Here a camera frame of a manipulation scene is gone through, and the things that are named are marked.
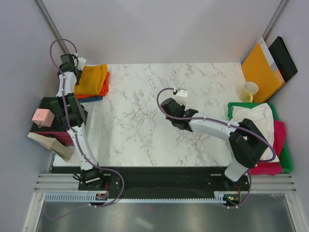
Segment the yellow t shirt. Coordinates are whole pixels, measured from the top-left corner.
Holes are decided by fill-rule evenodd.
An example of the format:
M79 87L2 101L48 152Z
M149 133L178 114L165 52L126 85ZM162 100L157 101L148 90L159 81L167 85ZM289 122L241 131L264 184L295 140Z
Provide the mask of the yellow t shirt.
M108 72L107 64L85 66L79 84L75 86L75 94L99 94Z

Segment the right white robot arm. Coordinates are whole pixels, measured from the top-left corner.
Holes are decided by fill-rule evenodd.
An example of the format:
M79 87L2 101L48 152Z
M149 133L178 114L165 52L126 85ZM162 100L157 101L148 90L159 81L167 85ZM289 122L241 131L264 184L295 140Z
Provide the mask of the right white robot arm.
M221 178L222 187L226 190L233 190L239 184L240 177L254 168L270 147L260 130L247 118L241 122L220 121L206 117L197 110L185 110L185 106L173 98L164 100L158 107L178 129L208 134L229 144L232 161Z

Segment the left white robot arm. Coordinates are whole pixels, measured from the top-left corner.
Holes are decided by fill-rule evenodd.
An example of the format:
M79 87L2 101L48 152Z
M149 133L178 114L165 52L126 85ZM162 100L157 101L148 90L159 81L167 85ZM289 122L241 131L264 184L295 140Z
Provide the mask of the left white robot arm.
M106 178L97 168L98 162L94 157L86 133L85 112L77 100L74 89L82 74L80 62L82 58L74 54L61 55L62 64L58 67L59 89L51 101L51 107L56 119L66 130L76 148L81 168L79 181L88 184L95 190L101 190L106 185Z

